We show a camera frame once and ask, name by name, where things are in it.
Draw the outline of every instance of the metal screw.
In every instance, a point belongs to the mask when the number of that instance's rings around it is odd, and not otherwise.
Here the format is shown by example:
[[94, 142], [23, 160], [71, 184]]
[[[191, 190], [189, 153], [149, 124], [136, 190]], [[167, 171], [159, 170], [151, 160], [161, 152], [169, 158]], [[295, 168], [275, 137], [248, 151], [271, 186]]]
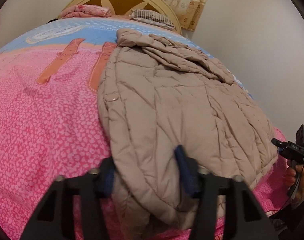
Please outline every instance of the metal screw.
[[204, 174], [204, 175], [210, 173], [210, 171], [207, 168], [204, 168], [204, 167], [199, 167], [199, 169], [197, 170], [197, 172], [200, 173], [200, 174]]
[[96, 175], [100, 173], [100, 169], [99, 168], [93, 168], [89, 170], [89, 173], [92, 175]]
[[234, 178], [233, 178], [236, 182], [241, 182], [241, 181], [243, 181], [243, 177], [241, 176], [241, 175], [236, 175], [236, 176], [234, 176]]
[[63, 175], [59, 175], [56, 177], [55, 181], [64, 181], [65, 180], [65, 177]]

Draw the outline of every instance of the blue gripper pad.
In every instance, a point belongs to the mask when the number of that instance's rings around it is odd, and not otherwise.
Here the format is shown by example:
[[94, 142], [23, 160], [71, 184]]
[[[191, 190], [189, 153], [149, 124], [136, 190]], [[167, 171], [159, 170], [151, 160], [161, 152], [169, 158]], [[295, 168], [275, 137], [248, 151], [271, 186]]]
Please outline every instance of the blue gripper pad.
[[112, 194], [115, 169], [112, 157], [103, 159], [100, 165], [100, 177], [95, 182], [95, 191], [101, 198], [108, 198]]
[[174, 155], [180, 171], [180, 181], [184, 191], [191, 198], [199, 198], [201, 194], [200, 181], [198, 178], [198, 164], [195, 159], [189, 158], [182, 145], [174, 150]]

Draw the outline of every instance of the white wall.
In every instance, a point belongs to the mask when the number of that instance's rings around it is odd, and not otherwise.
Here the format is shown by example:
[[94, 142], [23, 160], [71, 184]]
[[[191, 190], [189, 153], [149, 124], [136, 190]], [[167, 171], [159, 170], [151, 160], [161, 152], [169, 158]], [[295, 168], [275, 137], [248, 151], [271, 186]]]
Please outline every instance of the white wall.
[[219, 58], [286, 137], [304, 124], [304, 20], [290, 0], [208, 0], [192, 41]]
[[[8, 0], [0, 48], [57, 17], [71, 0]], [[219, 58], [289, 139], [304, 123], [304, 21], [290, 0], [208, 0], [185, 35]]]
[[7, 0], [0, 10], [0, 48], [38, 27], [41, 0]]
[[56, 18], [72, 0], [7, 0], [0, 10], [0, 48]]

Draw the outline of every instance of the beige down jacket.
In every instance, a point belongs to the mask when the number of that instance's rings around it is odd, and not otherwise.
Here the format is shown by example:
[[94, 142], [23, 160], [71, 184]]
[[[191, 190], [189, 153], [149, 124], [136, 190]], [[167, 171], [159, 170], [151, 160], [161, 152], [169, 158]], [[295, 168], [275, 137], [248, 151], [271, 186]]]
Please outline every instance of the beige down jacket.
[[[98, 90], [117, 167], [113, 200], [130, 240], [192, 226], [196, 200], [180, 187], [174, 148], [253, 189], [277, 160], [271, 122], [217, 59], [132, 29], [117, 31]], [[218, 214], [223, 215], [222, 200]]]

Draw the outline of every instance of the blue bedsheet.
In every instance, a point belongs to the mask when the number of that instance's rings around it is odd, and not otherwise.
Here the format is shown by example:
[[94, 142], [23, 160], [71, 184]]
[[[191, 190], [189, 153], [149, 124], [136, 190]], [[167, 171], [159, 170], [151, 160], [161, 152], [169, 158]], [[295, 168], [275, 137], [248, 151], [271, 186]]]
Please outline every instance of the blue bedsheet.
[[[16, 38], [0, 49], [0, 53], [34, 46], [68, 44], [75, 38], [85, 38], [85, 42], [93, 45], [101, 45], [106, 41], [116, 42], [116, 31], [120, 28], [132, 28], [143, 34], [153, 33], [164, 36], [174, 41], [187, 44], [190, 47], [201, 49], [209, 57], [212, 57], [212, 55], [203, 48], [181, 35], [152, 25], [115, 18], [70, 18], [54, 21], [37, 27]], [[236, 77], [234, 77], [234, 79], [238, 85], [251, 96], [242, 83]]]

